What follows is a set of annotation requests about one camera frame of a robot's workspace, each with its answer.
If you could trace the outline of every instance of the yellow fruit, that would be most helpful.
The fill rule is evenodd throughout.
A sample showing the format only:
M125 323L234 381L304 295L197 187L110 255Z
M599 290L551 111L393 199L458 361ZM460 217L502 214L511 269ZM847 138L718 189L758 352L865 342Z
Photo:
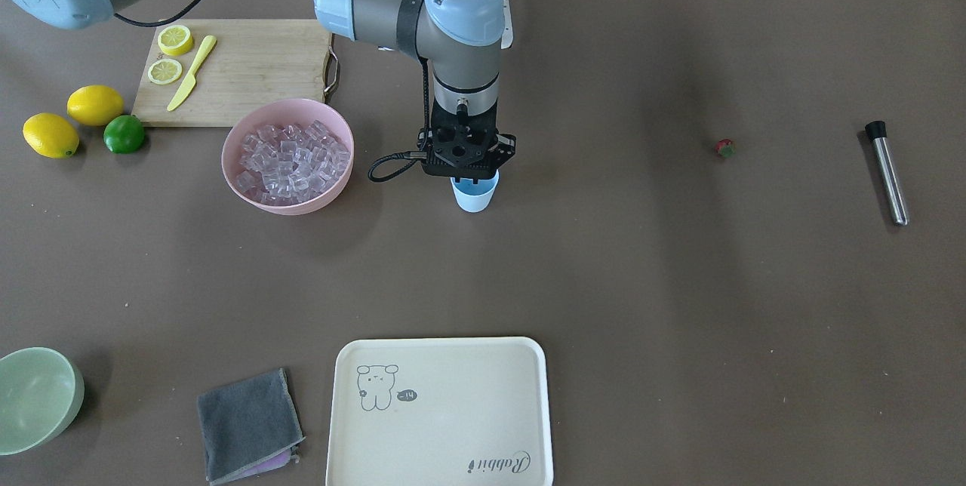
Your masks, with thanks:
M77 152L77 130L61 115L41 112L23 123L23 138L39 155L70 157Z
M194 46L194 39L191 38L191 29L186 26L175 24L162 29L158 35L158 48L168 56L180 56L191 50Z
M170 57L165 57L163 60L158 60L158 62L154 62L148 67L148 80L162 86L171 84L173 81L178 80L180 71L182 71L182 64L180 64L179 60L172 60Z
M66 114L83 125L107 125L124 114L124 98L110 86L85 86L70 94Z

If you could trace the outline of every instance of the bowl of ice cubes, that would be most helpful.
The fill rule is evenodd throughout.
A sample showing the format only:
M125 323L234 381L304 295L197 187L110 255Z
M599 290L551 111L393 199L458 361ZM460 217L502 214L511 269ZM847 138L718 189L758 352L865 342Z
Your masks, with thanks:
M352 173L352 131L334 108L280 100L246 115L228 132L221 172L238 197L275 214L328 205Z

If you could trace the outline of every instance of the mint green bowl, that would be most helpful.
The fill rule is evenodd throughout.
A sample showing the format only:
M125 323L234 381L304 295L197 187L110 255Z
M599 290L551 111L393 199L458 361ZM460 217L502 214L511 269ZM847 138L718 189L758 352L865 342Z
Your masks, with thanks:
M0 358L0 456L57 437L84 400L77 367L54 349L18 349Z

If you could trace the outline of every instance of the folded towel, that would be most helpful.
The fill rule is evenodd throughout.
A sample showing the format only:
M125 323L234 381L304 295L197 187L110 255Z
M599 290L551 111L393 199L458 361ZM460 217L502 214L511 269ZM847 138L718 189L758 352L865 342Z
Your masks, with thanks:
M198 417L211 486L285 466L305 438L282 369L198 396Z

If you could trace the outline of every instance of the black cable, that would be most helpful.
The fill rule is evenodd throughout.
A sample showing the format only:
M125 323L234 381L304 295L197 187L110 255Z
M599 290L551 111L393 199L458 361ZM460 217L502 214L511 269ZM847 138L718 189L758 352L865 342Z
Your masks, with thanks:
M423 70L423 129L422 138L420 139L420 149L414 150L413 152L396 152L392 155L386 155L380 157L375 162L373 162L372 167L369 168L369 180L373 183L384 183L384 181L395 179L399 177L400 174L406 173L411 167L415 165L420 160L426 159L426 153L423 151L426 141L429 139L429 67L427 66L425 57L420 58L420 64ZM401 166L401 168L396 171L387 174L385 177L376 177L373 175L375 170L383 163L396 159L407 159L410 160L406 165Z
M191 11L191 9L194 8L194 5L199 4L199 2L201 2L201 0L194 0L189 4L187 4L187 7L182 9L182 11L179 12L179 14L175 14L174 16L172 16L172 18L168 18L166 20L162 20L159 22L138 22L137 20L132 20L131 18L124 18L124 16L117 14L117 12L114 13L114 16L117 17L119 20L121 20L121 22L127 22L132 26L141 26L141 28L156 28L157 26L167 26L168 24L188 14L189 11Z

